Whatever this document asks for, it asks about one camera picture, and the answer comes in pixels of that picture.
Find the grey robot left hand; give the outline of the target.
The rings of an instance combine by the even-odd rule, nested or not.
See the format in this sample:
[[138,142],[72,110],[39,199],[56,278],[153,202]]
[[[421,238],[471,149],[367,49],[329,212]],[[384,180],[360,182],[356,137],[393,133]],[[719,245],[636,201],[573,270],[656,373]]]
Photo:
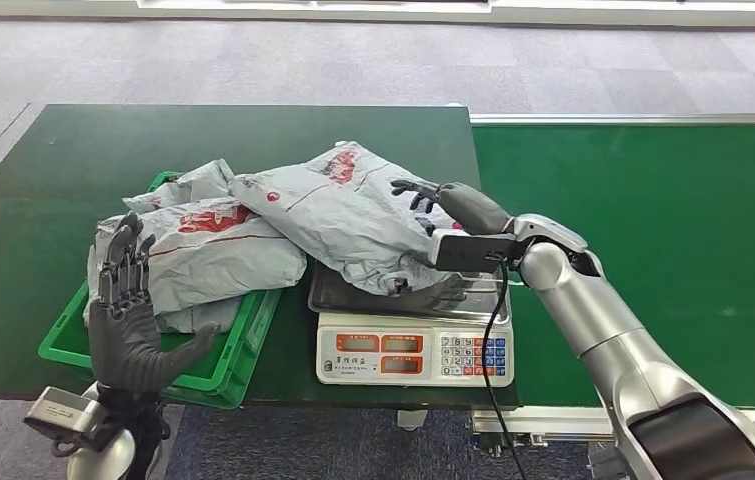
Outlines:
[[141,238],[137,214],[123,216],[110,237],[101,264],[97,295],[88,321],[91,366],[102,385],[134,394],[170,387],[211,350],[220,332],[205,325],[171,351],[161,348],[161,334],[149,293],[149,250],[153,234]]

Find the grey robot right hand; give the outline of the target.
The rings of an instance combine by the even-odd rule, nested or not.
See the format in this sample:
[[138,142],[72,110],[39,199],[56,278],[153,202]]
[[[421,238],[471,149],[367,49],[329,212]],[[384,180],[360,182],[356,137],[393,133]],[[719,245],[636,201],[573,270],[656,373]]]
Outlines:
[[390,182],[392,194],[413,192],[412,211],[430,214],[438,206],[447,216],[472,235],[501,234],[513,216],[483,192],[460,182],[437,184],[427,180],[396,179]]

